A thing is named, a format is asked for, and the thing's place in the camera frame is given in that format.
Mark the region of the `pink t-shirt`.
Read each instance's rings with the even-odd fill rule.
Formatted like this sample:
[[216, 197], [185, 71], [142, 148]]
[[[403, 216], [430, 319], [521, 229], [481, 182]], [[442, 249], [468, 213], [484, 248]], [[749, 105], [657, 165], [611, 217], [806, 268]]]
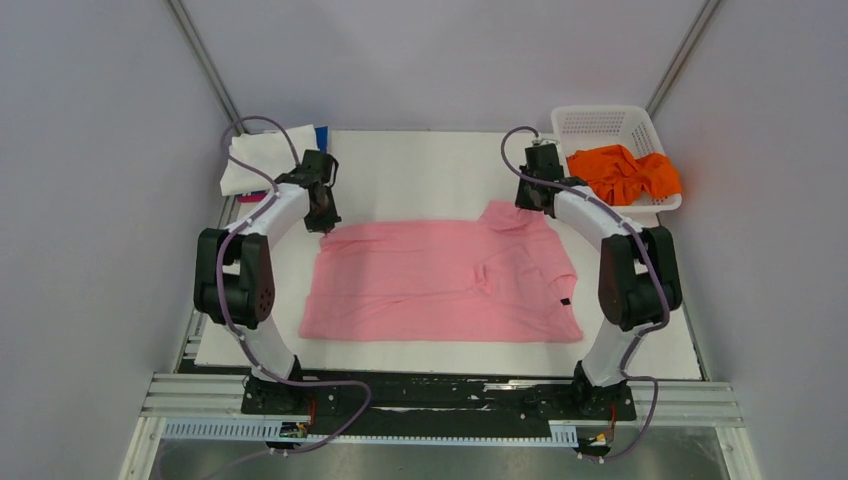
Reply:
[[299, 333], [336, 341], [574, 343], [577, 273], [543, 214], [356, 224], [325, 236]]

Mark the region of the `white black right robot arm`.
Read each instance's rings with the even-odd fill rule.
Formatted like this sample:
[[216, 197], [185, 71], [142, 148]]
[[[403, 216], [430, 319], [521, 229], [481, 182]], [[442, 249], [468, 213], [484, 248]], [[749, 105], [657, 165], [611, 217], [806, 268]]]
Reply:
[[541, 212], [579, 233], [600, 255], [597, 296], [603, 323], [572, 382], [557, 401], [578, 419], [633, 418], [627, 369], [643, 338], [668, 325], [682, 291], [673, 238], [665, 227], [643, 227], [568, 177], [552, 143], [525, 150], [516, 205]]

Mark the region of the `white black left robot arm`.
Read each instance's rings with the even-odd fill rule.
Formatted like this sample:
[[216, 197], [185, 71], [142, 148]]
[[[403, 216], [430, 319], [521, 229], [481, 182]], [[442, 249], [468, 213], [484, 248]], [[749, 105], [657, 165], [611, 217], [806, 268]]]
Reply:
[[328, 233], [340, 222], [332, 193], [338, 166], [326, 152], [305, 151], [301, 163], [273, 180], [247, 216], [198, 237], [194, 306], [224, 326], [249, 361], [245, 414], [295, 414], [306, 406], [299, 359], [272, 320], [271, 250], [297, 223]]

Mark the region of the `blue folded t-shirt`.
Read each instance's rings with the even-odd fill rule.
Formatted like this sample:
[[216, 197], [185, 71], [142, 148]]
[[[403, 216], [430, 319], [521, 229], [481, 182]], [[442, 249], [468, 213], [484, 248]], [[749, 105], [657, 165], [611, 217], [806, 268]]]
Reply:
[[316, 146], [321, 152], [329, 151], [329, 128], [327, 126], [316, 127], [315, 138]]

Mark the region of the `white plastic basket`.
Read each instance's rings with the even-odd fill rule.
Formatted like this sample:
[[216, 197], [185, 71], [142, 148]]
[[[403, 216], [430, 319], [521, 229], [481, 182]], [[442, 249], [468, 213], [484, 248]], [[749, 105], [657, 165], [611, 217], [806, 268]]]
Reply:
[[[566, 159], [578, 150], [623, 145], [636, 158], [650, 153], [661, 153], [667, 156], [650, 117], [640, 107], [624, 105], [558, 107], [553, 110], [551, 119], [568, 172]], [[627, 214], [635, 214], [675, 210], [681, 204], [682, 194], [659, 199], [643, 194], [632, 205], [613, 207]]]

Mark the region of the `white folded t-shirt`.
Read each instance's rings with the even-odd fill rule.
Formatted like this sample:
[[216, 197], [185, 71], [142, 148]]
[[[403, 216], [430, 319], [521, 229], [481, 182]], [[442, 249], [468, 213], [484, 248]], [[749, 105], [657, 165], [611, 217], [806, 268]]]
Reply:
[[[306, 150], [317, 150], [317, 129], [308, 124], [291, 129], [286, 133], [293, 141], [300, 158]], [[291, 171], [295, 167], [294, 156], [285, 135], [279, 130], [266, 129], [262, 133], [245, 134], [225, 141], [228, 153], [236, 160], [253, 167], [272, 179]], [[267, 191], [270, 183], [258, 174], [247, 170], [232, 160], [220, 179], [223, 196], [250, 194]]]

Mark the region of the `magenta folded t-shirt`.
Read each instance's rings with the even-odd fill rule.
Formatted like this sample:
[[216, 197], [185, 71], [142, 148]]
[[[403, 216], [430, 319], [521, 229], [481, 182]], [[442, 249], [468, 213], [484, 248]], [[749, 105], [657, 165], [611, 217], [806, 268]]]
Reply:
[[267, 196], [266, 192], [251, 192], [247, 194], [239, 194], [236, 196], [236, 200], [239, 203], [259, 203]]

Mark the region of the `orange t-shirt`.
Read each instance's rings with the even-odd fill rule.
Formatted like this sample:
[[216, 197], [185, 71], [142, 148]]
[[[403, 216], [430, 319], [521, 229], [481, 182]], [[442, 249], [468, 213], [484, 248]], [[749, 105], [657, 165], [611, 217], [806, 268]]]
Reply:
[[572, 176], [611, 206], [632, 205], [643, 194], [659, 199], [683, 193], [677, 169], [661, 153], [636, 158], [623, 145], [609, 145], [578, 150], [566, 163]]

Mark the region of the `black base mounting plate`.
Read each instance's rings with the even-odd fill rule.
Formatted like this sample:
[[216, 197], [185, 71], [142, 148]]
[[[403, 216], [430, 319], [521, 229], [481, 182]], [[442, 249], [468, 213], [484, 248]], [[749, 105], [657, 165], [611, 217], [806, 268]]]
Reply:
[[504, 389], [506, 376], [304, 370], [306, 406], [295, 414], [310, 415], [313, 433], [336, 430], [352, 434], [539, 435], [552, 420], [633, 421], [631, 394], [626, 400], [633, 418], [615, 413], [609, 419], [578, 419], [557, 398], [571, 382], [538, 379], [514, 390]]

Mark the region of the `silver aluminium frame post right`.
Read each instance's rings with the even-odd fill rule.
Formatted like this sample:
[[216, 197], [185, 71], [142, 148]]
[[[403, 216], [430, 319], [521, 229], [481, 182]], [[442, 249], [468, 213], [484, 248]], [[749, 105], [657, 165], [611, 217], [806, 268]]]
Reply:
[[670, 96], [688, 61], [696, 51], [700, 41], [723, 4], [723, 0], [705, 0], [701, 2], [700, 9], [688, 27], [645, 107], [650, 117], [654, 118], [660, 112], [660, 109]]

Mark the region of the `silver aluminium frame post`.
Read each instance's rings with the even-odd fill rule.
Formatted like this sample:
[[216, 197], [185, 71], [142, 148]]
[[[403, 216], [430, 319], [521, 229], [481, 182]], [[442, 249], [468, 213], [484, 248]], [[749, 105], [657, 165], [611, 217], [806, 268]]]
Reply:
[[688, 27], [645, 107], [650, 117], [654, 118], [660, 112], [660, 109], [670, 96], [688, 61], [696, 51], [700, 41], [723, 4], [723, 0], [705, 0], [701, 2], [700, 9]]
[[169, 9], [177, 29], [190, 49], [224, 116], [229, 122], [236, 122], [242, 115], [236, 107], [185, 2], [182, 0], [165, 0], [164, 4]]

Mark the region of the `silver aluminium frame post left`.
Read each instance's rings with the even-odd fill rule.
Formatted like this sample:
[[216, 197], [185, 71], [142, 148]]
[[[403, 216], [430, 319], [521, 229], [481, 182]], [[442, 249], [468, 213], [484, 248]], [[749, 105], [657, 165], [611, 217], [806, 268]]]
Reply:
[[242, 115], [236, 107], [185, 2], [182, 0], [165, 0], [164, 4], [169, 9], [177, 29], [190, 49], [224, 116], [229, 122], [236, 122]]

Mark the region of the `silver aluminium front rail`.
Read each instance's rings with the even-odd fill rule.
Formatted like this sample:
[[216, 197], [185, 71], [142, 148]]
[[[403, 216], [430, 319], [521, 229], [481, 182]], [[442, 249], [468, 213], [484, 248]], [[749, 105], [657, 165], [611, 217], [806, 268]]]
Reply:
[[[237, 418], [246, 380], [243, 375], [156, 374], [140, 415], [162, 418]], [[662, 381], [654, 426], [745, 426], [736, 396], [727, 383]]]

